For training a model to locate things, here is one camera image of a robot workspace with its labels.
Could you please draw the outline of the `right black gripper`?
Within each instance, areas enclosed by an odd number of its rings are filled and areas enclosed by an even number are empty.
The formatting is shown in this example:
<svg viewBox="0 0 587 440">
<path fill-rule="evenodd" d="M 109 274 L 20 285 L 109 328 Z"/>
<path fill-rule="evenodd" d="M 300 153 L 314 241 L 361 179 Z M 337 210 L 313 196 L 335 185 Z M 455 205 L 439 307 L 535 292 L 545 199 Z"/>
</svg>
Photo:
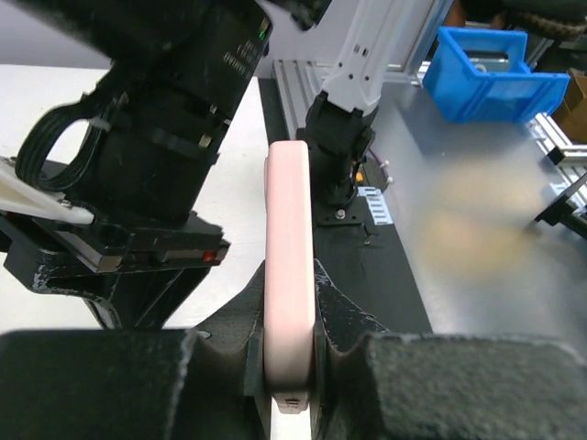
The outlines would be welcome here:
<svg viewBox="0 0 587 440">
<path fill-rule="evenodd" d="M 2 213 L 1 233 L 10 274 L 34 293 L 82 292 L 104 329 L 161 329 L 229 249 L 196 213 L 180 226 Z"/>
</svg>

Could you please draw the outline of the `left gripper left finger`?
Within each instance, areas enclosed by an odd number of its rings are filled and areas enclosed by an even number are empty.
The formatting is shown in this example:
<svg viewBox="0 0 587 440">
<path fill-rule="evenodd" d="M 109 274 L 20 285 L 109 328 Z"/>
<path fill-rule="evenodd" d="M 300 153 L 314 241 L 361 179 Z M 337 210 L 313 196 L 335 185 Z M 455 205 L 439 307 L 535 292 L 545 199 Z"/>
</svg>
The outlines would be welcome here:
<svg viewBox="0 0 587 440">
<path fill-rule="evenodd" d="M 1 338 L 4 439 L 265 439 L 264 269 L 192 329 Z"/>
</svg>

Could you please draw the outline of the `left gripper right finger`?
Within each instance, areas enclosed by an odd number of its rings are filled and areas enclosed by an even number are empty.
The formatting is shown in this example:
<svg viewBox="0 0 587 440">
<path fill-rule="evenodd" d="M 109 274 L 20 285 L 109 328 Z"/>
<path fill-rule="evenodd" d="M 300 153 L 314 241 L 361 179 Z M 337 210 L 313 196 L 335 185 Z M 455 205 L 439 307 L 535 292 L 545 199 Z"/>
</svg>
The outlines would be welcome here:
<svg viewBox="0 0 587 440">
<path fill-rule="evenodd" d="M 523 335 L 395 333 L 320 263 L 315 439 L 583 439 L 586 363 Z"/>
</svg>

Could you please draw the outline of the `black phone pink case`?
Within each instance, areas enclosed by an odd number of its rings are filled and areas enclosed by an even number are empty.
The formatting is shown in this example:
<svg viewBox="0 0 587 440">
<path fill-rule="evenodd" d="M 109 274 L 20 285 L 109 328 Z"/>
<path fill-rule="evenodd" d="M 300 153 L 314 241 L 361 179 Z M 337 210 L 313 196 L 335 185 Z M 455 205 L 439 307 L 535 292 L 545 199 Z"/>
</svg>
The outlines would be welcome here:
<svg viewBox="0 0 587 440">
<path fill-rule="evenodd" d="M 265 160 L 266 248 L 263 362 L 267 389 L 281 413 L 309 404 L 316 294 L 308 147 L 270 145 Z"/>
</svg>

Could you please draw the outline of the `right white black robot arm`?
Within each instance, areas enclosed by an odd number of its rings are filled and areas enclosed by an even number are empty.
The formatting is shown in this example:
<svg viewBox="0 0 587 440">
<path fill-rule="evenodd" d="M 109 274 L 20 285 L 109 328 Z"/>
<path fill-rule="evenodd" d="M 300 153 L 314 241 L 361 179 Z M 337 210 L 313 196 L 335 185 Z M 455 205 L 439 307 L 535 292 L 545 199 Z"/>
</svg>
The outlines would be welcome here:
<svg viewBox="0 0 587 440">
<path fill-rule="evenodd" d="M 194 203 L 273 25 L 255 1 L 20 1 L 105 54 L 90 92 L 47 111 L 8 163 L 11 189 L 56 211 L 1 210 L 5 266 L 37 294 L 83 299 L 108 329 L 159 329 L 224 260 Z M 310 254 L 394 332 L 431 328 L 396 231 L 377 225 L 356 174 L 375 133 L 397 3 L 362 1 L 341 57 L 296 133 L 310 161 Z"/>
</svg>

